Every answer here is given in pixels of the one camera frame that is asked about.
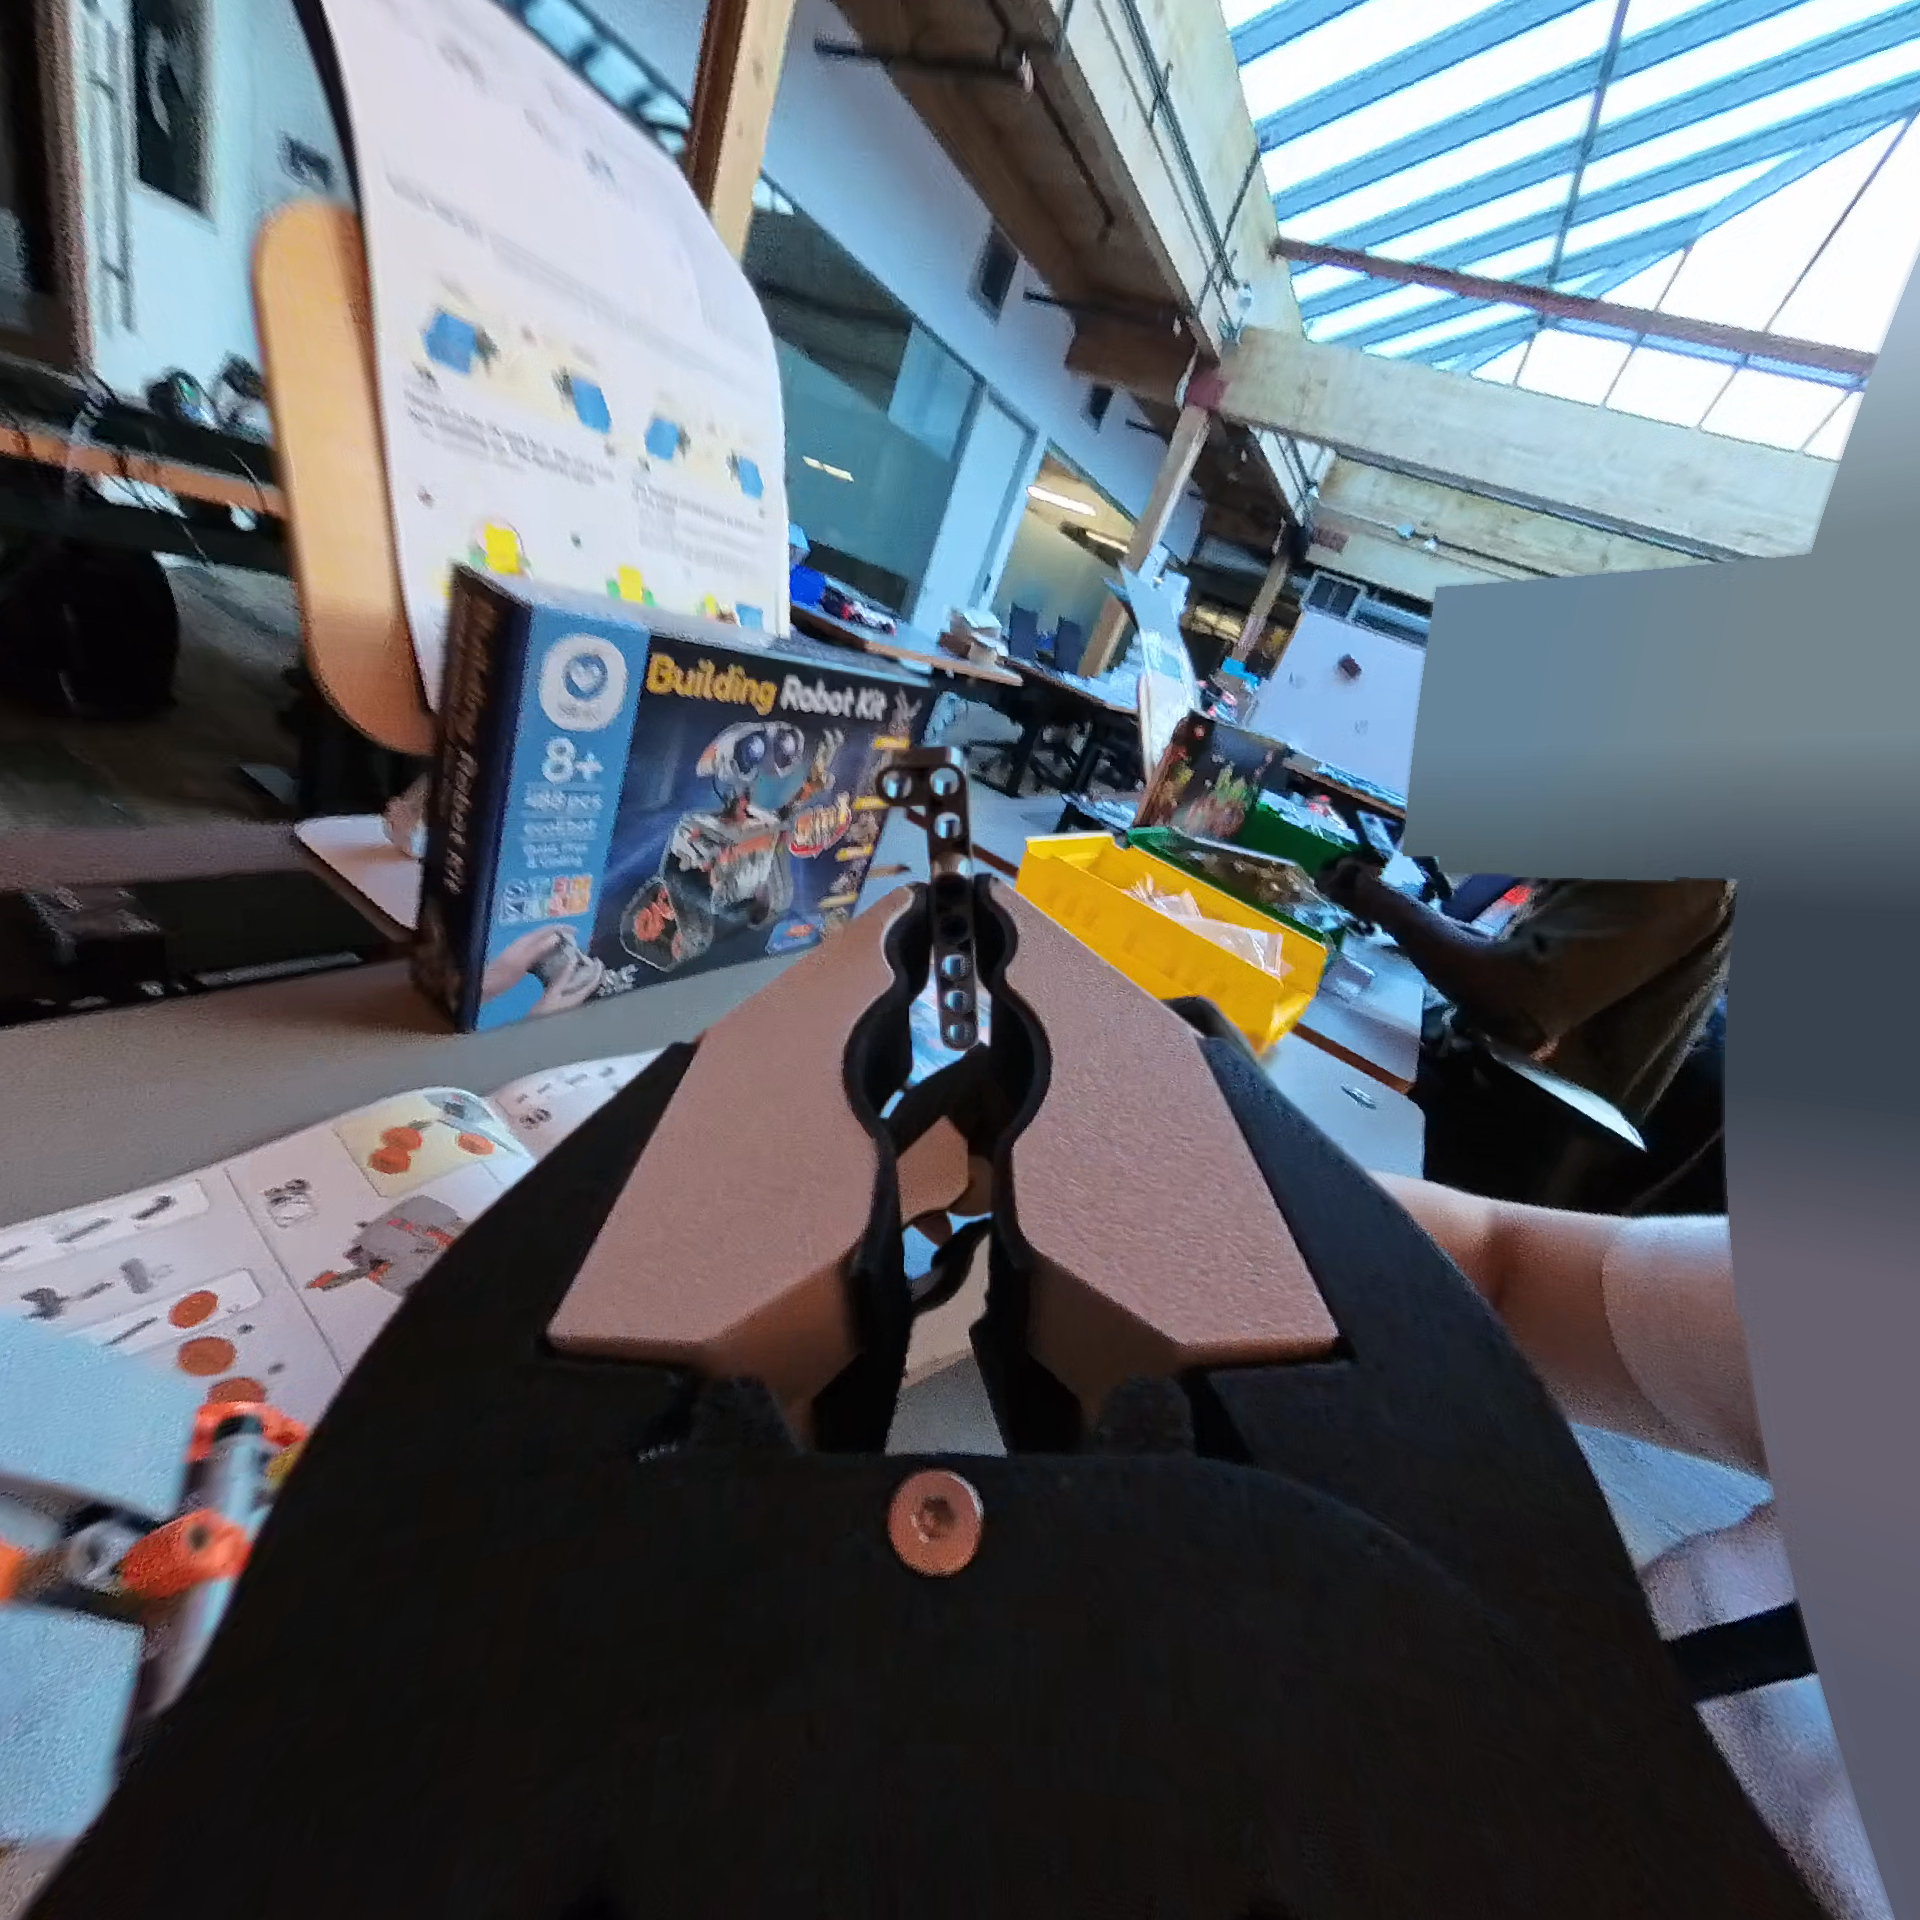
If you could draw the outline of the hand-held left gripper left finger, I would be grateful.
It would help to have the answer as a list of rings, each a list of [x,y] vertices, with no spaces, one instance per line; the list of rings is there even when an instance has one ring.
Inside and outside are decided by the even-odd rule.
[[[824,1446],[876,1448],[905,1366],[895,1149],[849,1087],[914,887],[740,1000],[696,1044],[547,1339],[575,1360],[761,1380]]]

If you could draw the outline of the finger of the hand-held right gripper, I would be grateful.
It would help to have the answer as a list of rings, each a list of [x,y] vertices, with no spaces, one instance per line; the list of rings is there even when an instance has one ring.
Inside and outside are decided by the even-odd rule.
[[[993,1269],[993,1161],[957,1119],[938,1118],[904,1143],[896,1175],[908,1307],[949,1307]]]

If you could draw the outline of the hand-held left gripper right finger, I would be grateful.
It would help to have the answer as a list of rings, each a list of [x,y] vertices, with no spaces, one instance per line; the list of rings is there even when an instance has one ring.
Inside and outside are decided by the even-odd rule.
[[[1337,1321],[1216,1076],[1209,1035],[1001,880],[993,1156],[975,1351],[1010,1451],[1090,1439],[1131,1380],[1337,1357]]]

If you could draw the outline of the grey angled toy beam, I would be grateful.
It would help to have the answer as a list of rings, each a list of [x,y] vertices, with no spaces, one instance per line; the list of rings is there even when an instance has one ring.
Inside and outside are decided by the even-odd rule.
[[[955,749],[895,752],[880,763],[876,799],[927,838],[929,876],[890,934],[896,972],[913,999],[931,1006],[940,1044],[968,1054],[980,1040],[985,896],[964,760]]]

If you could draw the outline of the person's right forearm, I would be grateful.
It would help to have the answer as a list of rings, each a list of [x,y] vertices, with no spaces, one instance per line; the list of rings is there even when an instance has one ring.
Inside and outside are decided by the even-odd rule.
[[[1770,1479],[1727,1214],[1601,1215],[1375,1179],[1575,1424]]]

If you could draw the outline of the grey desk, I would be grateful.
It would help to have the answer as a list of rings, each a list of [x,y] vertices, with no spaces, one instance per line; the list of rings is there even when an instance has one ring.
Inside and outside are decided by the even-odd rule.
[[[400,959],[5,1031],[5,1229],[244,1156],[412,1087],[491,1095],[690,1040],[804,952],[456,1035]]]

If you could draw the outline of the clear plastic bag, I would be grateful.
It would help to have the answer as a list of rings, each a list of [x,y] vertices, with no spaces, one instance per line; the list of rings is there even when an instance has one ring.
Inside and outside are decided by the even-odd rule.
[[[1170,921],[1180,932],[1225,952],[1236,964],[1274,977],[1288,977],[1291,963],[1283,940],[1284,925],[1255,913],[1253,923],[1220,918],[1194,891],[1168,891],[1152,880],[1135,880],[1124,894]]]

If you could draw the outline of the yellow plastic bin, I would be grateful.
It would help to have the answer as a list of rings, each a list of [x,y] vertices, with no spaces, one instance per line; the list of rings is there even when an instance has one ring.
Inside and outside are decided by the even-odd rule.
[[[1168,891],[1194,891],[1220,918],[1253,923],[1255,913],[1263,913],[1104,831],[1029,837],[1016,884],[1023,899],[1141,989],[1164,1000],[1212,1000],[1257,1054],[1281,1044],[1319,995],[1328,948],[1283,923],[1291,973],[1267,976],[1195,942],[1130,899],[1124,887],[1135,880],[1152,880]]]

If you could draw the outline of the blue robot kit box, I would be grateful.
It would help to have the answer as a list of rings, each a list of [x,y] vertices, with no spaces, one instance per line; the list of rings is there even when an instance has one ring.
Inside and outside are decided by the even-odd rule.
[[[417,989],[488,1033],[817,947],[929,711],[876,655],[456,567]]]

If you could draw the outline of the green plastic bin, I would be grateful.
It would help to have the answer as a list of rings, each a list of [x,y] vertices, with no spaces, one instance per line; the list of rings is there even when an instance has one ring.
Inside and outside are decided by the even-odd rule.
[[[1322,871],[1344,857],[1380,865],[1337,817],[1220,797],[1188,799],[1167,821],[1131,827],[1124,843],[1328,948],[1360,921],[1322,891]]]

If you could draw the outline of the open white instruction booklet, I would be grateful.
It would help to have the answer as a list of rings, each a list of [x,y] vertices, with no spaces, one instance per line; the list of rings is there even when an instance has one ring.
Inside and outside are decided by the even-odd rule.
[[[5,1229],[5,1327],[312,1424],[453,1241],[653,1048],[491,1095],[412,1087],[167,1184]]]

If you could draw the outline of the dark colourful toy box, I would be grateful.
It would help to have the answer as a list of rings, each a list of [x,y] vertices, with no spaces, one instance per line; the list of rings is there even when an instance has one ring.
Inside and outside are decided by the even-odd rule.
[[[1135,827],[1244,843],[1263,793],[1284,783],[1289,745],[1188,711],[1145,783]]]

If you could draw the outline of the wooden chair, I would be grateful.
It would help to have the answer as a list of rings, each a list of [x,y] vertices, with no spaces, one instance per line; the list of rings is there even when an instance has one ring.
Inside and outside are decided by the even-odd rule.
[[[429,711],[403,606],[356,215],[300,198],[253,245],[253,311],[303,617],[296,838],[412,929],[420,859],[385,822],[429,767]]]

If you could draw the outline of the person's white clothing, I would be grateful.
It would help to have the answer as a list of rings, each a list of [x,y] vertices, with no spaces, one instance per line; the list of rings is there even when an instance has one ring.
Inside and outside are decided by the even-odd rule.
[[[1591,1425],[1575,1439],[1667,1641],[1796,1599],[1762,1479]],[[1820,1680],[1708,1700],[1698,1717],[1824,1910],[1890,1918]]]

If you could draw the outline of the dark wall picture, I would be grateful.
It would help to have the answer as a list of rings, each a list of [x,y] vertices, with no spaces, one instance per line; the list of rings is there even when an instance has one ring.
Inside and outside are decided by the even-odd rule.
[[[136,177],[209,219],[209,1],[130,1]]]

